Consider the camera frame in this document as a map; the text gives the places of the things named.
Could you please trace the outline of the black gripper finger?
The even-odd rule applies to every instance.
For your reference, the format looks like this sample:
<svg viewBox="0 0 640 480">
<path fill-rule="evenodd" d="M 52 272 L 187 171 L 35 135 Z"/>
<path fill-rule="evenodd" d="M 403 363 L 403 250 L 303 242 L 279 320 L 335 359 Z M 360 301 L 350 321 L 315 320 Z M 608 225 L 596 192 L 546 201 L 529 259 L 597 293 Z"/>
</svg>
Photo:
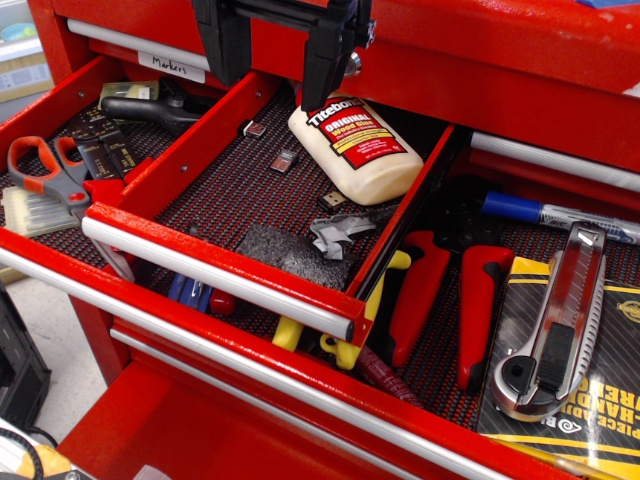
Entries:
<svg viewBox="0 0 640 480">
<path fill-rule="evenodd" d="M 305 45 L 301 109 L 321 109 L 344 78 L 357 47 L 375 38 L 372 1 L 329 1 L 315 14 Z"/>
<path fill-rule="evenodd" d="M 232 86 L 250 69 L 250 20 L 235 1 L 192 2 L 210 72 Z"/>
</svg>

